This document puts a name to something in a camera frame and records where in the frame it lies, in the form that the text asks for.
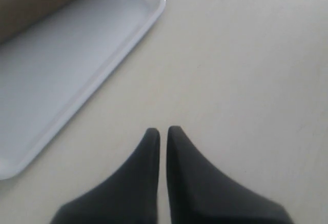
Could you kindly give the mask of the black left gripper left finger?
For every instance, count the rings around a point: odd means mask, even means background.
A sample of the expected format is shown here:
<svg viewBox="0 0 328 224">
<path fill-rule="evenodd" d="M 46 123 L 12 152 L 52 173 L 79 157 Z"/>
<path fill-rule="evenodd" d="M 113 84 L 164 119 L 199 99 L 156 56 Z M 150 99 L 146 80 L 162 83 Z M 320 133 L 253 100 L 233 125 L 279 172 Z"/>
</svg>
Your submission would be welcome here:
<svg viewBox="0 0 328 224">
<path fill-rule="evenodd" d="M 148 128 L 108 179 L 61 206 L 52 223 L 157 223 L 160 135 Z"/>
</svg>

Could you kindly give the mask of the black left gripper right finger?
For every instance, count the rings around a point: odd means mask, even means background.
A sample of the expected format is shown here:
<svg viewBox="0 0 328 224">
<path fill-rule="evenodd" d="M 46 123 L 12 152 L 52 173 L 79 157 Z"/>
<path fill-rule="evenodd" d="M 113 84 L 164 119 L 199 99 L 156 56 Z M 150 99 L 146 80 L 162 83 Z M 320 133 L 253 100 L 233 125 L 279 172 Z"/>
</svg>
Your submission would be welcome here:
<svg viewBox="0 0 328 224">
<path fill-rule="evenodd" d="M 293 223 L 285 208 L 232 180 L 168 129 L 166 175 L 172 223 Z"/>
</svg>

